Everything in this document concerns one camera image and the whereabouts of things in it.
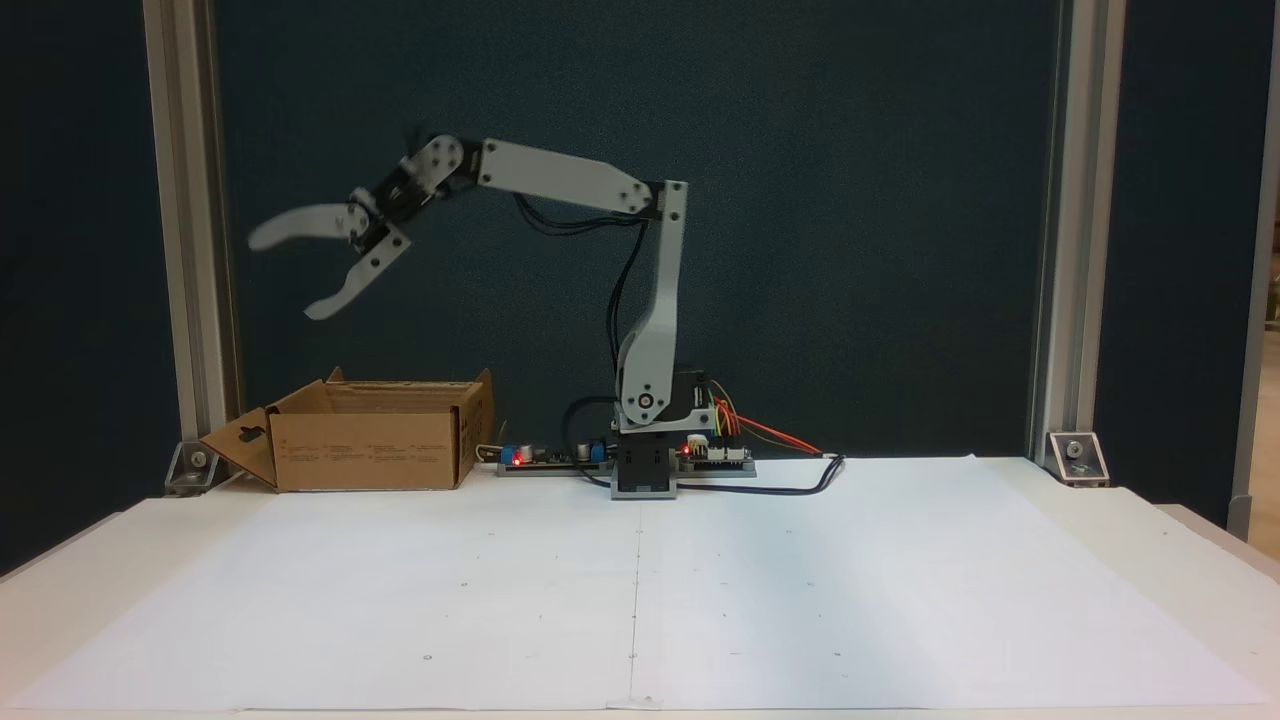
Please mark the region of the grey pivoting gripper finger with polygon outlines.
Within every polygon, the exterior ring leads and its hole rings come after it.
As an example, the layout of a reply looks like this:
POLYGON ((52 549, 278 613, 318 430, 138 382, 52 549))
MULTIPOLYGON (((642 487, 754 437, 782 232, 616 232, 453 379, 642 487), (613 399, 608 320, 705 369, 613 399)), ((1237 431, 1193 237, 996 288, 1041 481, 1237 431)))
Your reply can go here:
POLYGON ((411 245, 411 240, 392 225, 387 234, 348 269, 342 287, 334 295, 310 304, 303 314, 315 322, 334 316, 387 272, 411 245))

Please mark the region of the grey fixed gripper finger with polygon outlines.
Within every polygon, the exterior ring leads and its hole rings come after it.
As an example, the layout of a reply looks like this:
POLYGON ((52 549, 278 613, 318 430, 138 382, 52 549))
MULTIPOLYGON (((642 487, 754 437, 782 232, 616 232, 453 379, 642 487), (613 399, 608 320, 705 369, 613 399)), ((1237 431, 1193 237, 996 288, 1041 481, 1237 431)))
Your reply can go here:
POLYGON ((248 236, 248 246, 260 252, 291 240, 349 241, 353 232, 353 205, 346 202, 308 205, 280 213, 253 228, 248 236))

